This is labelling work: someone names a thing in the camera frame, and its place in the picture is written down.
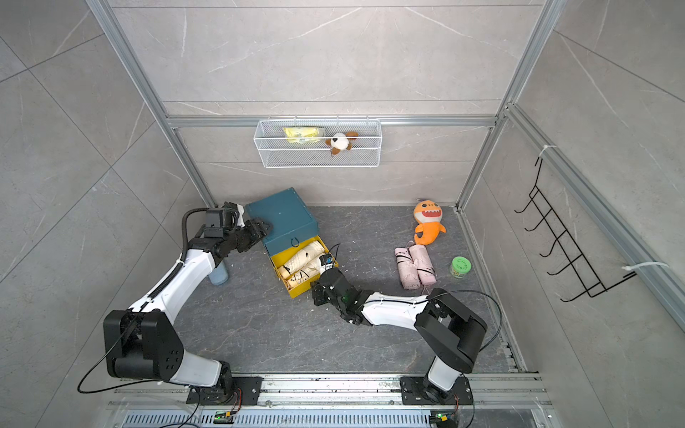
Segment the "teal drawer cabinet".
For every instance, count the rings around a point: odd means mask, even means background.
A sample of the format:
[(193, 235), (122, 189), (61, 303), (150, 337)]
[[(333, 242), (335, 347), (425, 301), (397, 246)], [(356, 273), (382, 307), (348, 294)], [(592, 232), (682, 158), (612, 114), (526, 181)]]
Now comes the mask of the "teal drawer cabinet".
[(245, 209), (251, 218), (271, 224), (271, 231), (262, 241), (270, 256), (298, 248), (319, 235), (318, 222), (292, 187), (249, 203)]

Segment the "beige umbrella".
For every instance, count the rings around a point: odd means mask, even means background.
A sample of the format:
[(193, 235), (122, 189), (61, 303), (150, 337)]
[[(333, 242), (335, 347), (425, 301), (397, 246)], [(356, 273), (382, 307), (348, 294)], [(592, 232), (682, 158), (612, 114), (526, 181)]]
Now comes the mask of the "beige umbrella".
[(310, 280), (312, 280), (315, 276), (318, 276), (320, 274), (320, 268), (316, 267), (314, 265), (307, 265), (294, 273), (288, 280), (287, 280), (287, 287), (289, 290), (294, 290), (296, 287), (299, 285), (302, 285)]
[(305, 267), (309, 262), (315, 260), (325, 253), (325, 247), (319, 241), (313, 241), (299, 250), (292, 258), (278, 269), (278, 273), (283, 279), (288, 279), (294, 273)]

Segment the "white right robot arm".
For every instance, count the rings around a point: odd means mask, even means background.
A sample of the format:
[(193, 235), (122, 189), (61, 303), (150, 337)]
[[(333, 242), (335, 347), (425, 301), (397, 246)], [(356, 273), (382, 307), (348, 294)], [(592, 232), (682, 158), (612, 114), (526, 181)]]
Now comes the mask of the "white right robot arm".
[(417, 332), (435, 357), (415, 394), (434, 402), (447, 399), (458, 378), (473, 371), (488, 329), (476, 312), (443, 289), (415, 297), (359, 290), (336, 267), (314, 283), (312, 299), (317, 306), (332, 305), (355, 326), (395, 326)]

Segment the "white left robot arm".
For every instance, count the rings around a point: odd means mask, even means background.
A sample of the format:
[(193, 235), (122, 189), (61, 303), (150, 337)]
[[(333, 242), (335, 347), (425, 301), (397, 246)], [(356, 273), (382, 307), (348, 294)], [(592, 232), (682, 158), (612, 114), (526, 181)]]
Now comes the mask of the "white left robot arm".
[(158, 381), (232, 395), (230, 366), (186, 351), (174, 323), (189, 297), (233, 251), (245, 253), (272, 230), (262, 219), (246, 219), (244, 207), (189, 210), (182, 218), (180, 257), (165, 276), (126, 310), (103, 321), (105, 364), (115, 378)]

